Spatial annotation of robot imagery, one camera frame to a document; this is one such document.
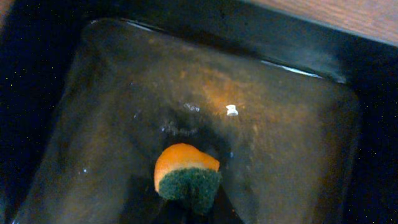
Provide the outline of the orange green sponge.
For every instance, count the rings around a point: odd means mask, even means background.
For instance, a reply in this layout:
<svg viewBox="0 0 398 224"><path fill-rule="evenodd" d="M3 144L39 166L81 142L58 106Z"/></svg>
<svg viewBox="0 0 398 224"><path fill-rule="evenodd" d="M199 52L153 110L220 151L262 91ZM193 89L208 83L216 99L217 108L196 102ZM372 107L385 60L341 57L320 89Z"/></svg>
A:
<svg viewBox="0 0 398 224"><path fill-rule="evenodd" d="M158 195L199 215L211 210L221 180L220 161L185 143L164 149L154 167Z"/></svg>

